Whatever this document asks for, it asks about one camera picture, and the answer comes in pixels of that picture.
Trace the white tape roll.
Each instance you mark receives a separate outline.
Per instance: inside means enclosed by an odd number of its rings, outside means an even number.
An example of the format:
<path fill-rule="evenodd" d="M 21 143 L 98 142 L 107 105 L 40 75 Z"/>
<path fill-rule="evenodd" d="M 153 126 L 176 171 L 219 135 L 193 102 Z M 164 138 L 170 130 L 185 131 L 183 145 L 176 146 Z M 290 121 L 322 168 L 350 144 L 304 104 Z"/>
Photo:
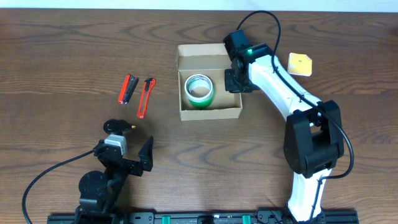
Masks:
<path fill-rule="evenodd" d="M 213 98 L 215 88 L 208 76 L 194 74 L 185 81 L 184 90 L 189 100 L 202 103 Z"/>

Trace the yellow spiral notepad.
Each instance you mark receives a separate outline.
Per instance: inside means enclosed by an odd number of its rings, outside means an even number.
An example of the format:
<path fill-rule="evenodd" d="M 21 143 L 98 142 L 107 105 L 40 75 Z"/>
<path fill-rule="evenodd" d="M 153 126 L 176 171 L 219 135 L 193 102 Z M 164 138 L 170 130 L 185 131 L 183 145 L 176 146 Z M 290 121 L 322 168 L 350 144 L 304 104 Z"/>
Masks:
<path fill-rule="evenodd" d="M 309 77 L 312 74 L 312 59 L 306 54 L 289 53 L 287 72 Z"/>

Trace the red black stapler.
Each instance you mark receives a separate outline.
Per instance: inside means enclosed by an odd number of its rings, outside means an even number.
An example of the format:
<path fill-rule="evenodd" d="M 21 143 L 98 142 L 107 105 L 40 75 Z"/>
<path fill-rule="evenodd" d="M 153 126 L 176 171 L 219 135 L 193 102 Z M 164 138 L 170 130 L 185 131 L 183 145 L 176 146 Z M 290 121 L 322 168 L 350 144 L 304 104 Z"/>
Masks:
<path fill-rule="evenodd" d="M 123 82 L 121 91 L 118 96 L 118 103 L 120 105 L 126 105 L 129 103 L 137 84 L 139 83 L 139 78 L 128 74 Z"/>

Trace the green tape roll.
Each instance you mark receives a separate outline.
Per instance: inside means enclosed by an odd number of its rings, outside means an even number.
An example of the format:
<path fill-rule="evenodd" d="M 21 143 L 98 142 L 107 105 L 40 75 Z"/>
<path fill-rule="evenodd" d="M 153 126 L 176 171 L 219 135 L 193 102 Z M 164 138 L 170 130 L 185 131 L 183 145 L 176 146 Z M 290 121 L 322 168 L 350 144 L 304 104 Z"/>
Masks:
<path fill-rule="evenodd" d="M 213 85 L 187 85 L 185 88 L 189 102 L 196 108 L 209 107 L 215 95 Z"/>

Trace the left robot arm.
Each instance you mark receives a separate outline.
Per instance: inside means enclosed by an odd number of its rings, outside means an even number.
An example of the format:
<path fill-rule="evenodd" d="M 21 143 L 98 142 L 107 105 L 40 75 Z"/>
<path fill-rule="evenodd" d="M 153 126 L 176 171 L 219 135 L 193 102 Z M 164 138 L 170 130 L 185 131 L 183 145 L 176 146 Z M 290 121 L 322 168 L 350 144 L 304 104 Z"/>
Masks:
<path fill-rule="evenodd" d="M 127 151 L 126 138 L 111 134 L 99 140 L 93 148 L 94 156 L 105 166 L 105 171 L 91 171 L 79 181 L 80 208 L 76 223 L 128 223 L 129 215 L 116 205 L 130 175 L 142 176 L 153 168 L 154 138 L 150 137 L 138 153 L 139 160 L 123 158 Z"/>

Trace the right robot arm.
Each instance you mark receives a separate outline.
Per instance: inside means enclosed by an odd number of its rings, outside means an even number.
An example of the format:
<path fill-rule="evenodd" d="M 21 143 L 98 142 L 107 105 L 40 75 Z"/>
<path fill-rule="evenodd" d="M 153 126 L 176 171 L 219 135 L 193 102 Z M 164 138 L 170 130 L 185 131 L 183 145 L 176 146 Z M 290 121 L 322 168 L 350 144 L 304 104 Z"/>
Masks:
<path fill-rule="evenodd" d="M 344 154 L 341 113 L 300 86 L 266 44 L 225 44 L 231 67 L 225 88 L 231 93 L 263 91 L 285 119 L 284 156 L 294 172 L 287 208 L 295 222 L 310 222 L 322 212 L 320 200 Z"/>

